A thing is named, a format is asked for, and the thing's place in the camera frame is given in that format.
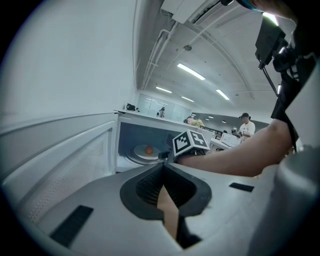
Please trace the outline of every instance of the black rubber pad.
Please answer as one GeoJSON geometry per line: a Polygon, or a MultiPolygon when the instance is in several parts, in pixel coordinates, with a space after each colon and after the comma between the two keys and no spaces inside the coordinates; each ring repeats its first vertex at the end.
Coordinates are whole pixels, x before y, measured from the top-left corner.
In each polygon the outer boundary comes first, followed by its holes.
{"type": "Polygon", "coordinates": [[[51,238],[62,246],[69,247],[93,212],[93,208],[79,205],[51,234],[51,238]]]}
{"type": "Polygon", "coordinates": [[[247,191],[247,192],[252,192],[252,190],[254,190],[254,186],[249,186],[249,185],[243,185],[243,184],[239,184],[239,183],[232,183],[229,187],[234,188],[234,189],[238,189],[238,190],[243,190],[243,191],[247,191]]]}

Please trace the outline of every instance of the air conditioner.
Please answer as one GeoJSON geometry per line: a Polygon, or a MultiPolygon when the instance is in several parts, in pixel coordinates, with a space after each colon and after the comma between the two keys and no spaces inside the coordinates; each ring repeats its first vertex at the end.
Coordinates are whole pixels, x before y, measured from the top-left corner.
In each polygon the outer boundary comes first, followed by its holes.
{"type": "Polygon", "coordinates": [[[200,25],[223,7],[220,0],[165,0],[161,9],[171,13],[172,19],[179,23],[189,21],[200,25]]]}

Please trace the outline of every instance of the white shirt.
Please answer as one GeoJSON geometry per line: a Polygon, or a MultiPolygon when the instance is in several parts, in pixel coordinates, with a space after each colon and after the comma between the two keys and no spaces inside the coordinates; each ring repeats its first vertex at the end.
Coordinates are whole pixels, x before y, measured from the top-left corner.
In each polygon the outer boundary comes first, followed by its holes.
{"type": "Polygon", "coordinates": [[[247,132],[251,136],[255,134],[256,126],[253,122],[249,121],[247,124],[243,123],[240,126],[239,132],[247,132]]]}

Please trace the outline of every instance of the glass partition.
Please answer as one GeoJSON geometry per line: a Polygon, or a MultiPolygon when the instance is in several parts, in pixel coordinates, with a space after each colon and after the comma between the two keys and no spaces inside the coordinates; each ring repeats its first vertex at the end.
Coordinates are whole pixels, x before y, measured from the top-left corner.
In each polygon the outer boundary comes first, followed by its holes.
{"type": "Polygon", "coordinates": [[[151,117],[157,117],[157,113],[164,107],[164,118],[180,122],[183,122],[192,113],[189,108],[145,94],[139,95],[136,107],[139,108],[140,113],[151,117]]]}

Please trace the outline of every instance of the black sticker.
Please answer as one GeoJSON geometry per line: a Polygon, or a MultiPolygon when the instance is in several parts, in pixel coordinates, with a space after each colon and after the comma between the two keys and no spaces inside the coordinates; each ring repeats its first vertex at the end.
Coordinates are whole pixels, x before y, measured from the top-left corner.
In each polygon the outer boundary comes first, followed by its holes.
{"type": "Polygon", "coordinates": [[[50,235],[50,237],[62,246],[67,248],[70,247],[93,210],[93,208],[79,205],[50,235]]]}
{"type": "Polygon", "coordinates": [[[187,132],[174,139],[175,152],[179,153],[191,145],[187,132]]]}
{"type": "Polygon", "coordinates": [[[204,139],[204,137],[202,136],[202,134],[199,133],[195,133],[193,131],[190,131],[193,142],[195,145],[198,146],[203,146],[203,147],[207,147],[206,141],[204,139]]]}
{"type": "Polygon", "coordinates": [[[238,190],[247,191],[247,192],[252,192],[252,190],[254,190],[254,188],[255,188],[254,186],[239,184],[239,183],[235,183],[235,182],[230,184],[229,187],[234,188],[234,189],[238,189],[238,190]]]}

